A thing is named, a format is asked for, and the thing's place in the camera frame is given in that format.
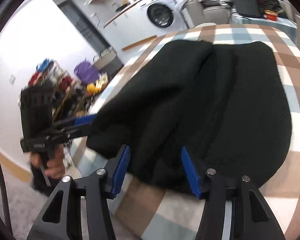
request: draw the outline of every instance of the table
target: table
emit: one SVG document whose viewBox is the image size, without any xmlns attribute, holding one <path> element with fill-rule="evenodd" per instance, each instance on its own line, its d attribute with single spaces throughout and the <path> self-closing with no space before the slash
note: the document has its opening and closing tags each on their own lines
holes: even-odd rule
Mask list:
<svg viewBox="0 0 300 240">
<path fill-rule="evenodd" d="M 193 28 L 158 37 L 145 44 L 112 79 L 91 109 L 98 110 L 169 41 L 206 40 L 214 44 L 242 44 L 262 41 L 272 48 L 287 95 L 292 137 L 282 167 L 260 191 L 276 216 L 287 240 L 300 235 L 300 51 L 287 34 L 268 25 L 217 25 Z M 107 160 L 86 148 L 86 139 L 74 140 L 73 161 L 83 174 L 104 167 Z M 164 190 L 140 182 L 126 174 L 122 191 L 109 200 L 109 210 L 130 231 L 144 240 L 194 239 L 205 201 L 194 196 Z M 226 223 L 230 220 L 226 214 Z"/>
<path fill-rule="evenodd" d="M 231 24 L 259 24 L 271 26 L 283 31 L 288 35 L 294 44 L 297 44 L 297 26 L 285 18 L 278 17 L 277 21 L 270 21 L 266 18 L 243 17 L 237 14 L 236 11 L 232 11 Z"/>
</svg>

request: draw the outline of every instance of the laptop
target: laptop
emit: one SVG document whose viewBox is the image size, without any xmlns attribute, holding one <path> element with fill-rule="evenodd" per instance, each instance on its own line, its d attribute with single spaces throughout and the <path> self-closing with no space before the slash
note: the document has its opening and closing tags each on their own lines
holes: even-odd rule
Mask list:
<svg viewBox="0 0 300 240">
<path fill-rule="evenodd" d="M 263 18 L 259 0 L 232 0 L 239 15 L 251 18 Z"/>
</svg>

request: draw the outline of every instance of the kitchen counter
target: kitchen counter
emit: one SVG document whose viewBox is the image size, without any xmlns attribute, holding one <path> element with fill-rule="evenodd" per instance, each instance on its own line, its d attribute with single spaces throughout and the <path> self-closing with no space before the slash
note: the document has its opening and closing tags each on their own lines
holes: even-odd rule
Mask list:
<svg viewBox="0 0 300 240">
<path fill-rule="evenodd" d="M 103 25 L 103 28 L 105 28 L 107 25 L 112 23 L 115 19 L 117 19 L 120 15 L 124 14 L 127 10 L 135 6 L 138 2 L 142 0 L 136 0 L 134 3 L 128 5 L 126 8 L 124 8 L 122 11 L 118 12 L 114 17 L 112 17 L 110 20 L 106 21 L 105 24 Z"/>
</svg>

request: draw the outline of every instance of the carpet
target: carpet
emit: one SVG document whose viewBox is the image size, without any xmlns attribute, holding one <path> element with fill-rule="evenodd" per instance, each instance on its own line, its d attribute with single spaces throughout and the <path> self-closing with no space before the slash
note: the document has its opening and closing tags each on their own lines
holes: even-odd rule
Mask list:
<svg viewBox="0 0 300 240">
<path fill-rule="evenodd" d="M 2 167 L 7 187 L 13 235 L 16 240 L 25 240 L 34 220 L 40 212 L 47 197 L 33 190 L 28 183 L 15 178 L 7 169 Z M 85 200 L 81 203 L 82 236 L 89 239 Z M 4 221 L 2 199 L 0 192 L 0 217 Z M 138 240 L 139 238 L 124 228 L 120 222 L 111 217 L 117 240 Z"/>
</svg>

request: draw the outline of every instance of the blue gripper pad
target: blue gripper pad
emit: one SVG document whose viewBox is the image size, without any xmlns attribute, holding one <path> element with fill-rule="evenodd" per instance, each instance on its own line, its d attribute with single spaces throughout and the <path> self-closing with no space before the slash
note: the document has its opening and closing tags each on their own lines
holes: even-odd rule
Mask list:
<svg viewBox="0 0 300 240">
<path fill-rule="evenodd" d="M 97 114 L 86 115 L 75 120 L 74 125 L 92 123 Z"/>
<path fill-rule="evenodd" d="M 192 190 L 192 193 L 196 195 L 198 199 L 201 199 L 202 191 L 200 188 L 200 177 L 195 170 L 194 164 L 192 163 L 190 156 L 186 150 L 186 148 L 183 146 L 181 150 L 181 160 L 183 167 L 186 171 L 186 175 L 190 184 L 190 188 Z"/>
<path fill-rule="evenodd" d="M 111 195 L 115 198 L 121 191 L 124 176 L 130 161 L 130 147 L 126 146 L 112 178 Z"/>
</svg>

